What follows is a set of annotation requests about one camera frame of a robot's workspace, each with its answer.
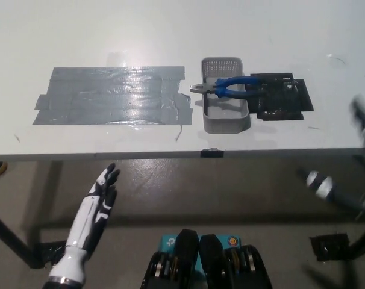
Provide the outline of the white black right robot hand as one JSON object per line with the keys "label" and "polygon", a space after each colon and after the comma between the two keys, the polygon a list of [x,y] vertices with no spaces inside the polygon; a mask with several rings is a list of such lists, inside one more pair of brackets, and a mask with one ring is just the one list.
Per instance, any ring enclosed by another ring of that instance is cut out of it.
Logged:
{"label": "white black right robot hand", "polygon": [[[365,168],[365,100],[361,95],[354,96],[351,102],[351,113],[359,126],[360,137],[364,143],[363,153],[355,156],[355,159]],[[350,194],[344,194],[339,191],[330,176],[325,176],[315,170],[299,169],[298,175],[305,182],[306,187],[313,191],[319,199],[361,213],[365,212],[365,195],[360,199],[355,199]]]}

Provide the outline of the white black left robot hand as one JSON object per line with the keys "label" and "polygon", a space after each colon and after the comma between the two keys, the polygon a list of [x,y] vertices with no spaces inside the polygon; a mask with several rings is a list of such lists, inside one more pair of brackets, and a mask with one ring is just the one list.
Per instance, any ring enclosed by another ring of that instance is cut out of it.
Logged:
{"label": "white black left robot hand", "polygon": [[49,273],[44,288],[83,288],[85,263],[94,253],[116,201],[120,174],[115,163],[97,177],[81,202],[65,245],[64,255]]}

